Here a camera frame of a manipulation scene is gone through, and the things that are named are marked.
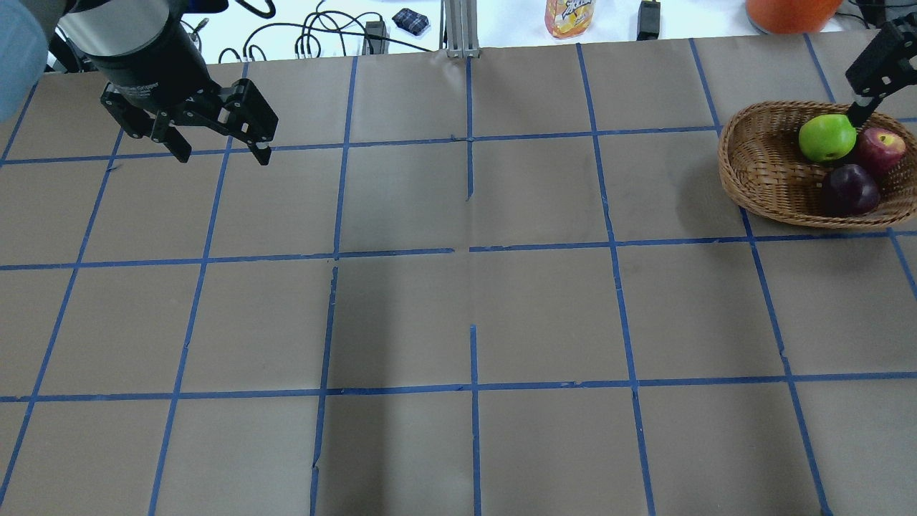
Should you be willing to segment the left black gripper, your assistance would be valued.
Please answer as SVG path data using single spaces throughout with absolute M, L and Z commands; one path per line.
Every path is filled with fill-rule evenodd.
M 279 117 L 255 82 L 222 87 L 181 23 L 181 11 L 104 11 L 90 59 L 109 84 L 101 105 L 131 138 L 150 138 L 181 163 L 192 146 L 180 127 L 205 127 L 246 144 L 268 166 Z

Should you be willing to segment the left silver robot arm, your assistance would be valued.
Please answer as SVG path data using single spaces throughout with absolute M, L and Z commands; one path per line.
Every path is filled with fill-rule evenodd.
M 180 127 L 205 127 L 242 141 L 259 164 L 278 115 L 249 79 L 223 87 L 181 25 L 184 14 L 216 14 L 226 1 L 4 1 L 2 118 L 20 106 L 46 67 L 57 27 L 108 79 L 100 102 L 131 138 L 150 138 L 179 161 L 192 147 Z

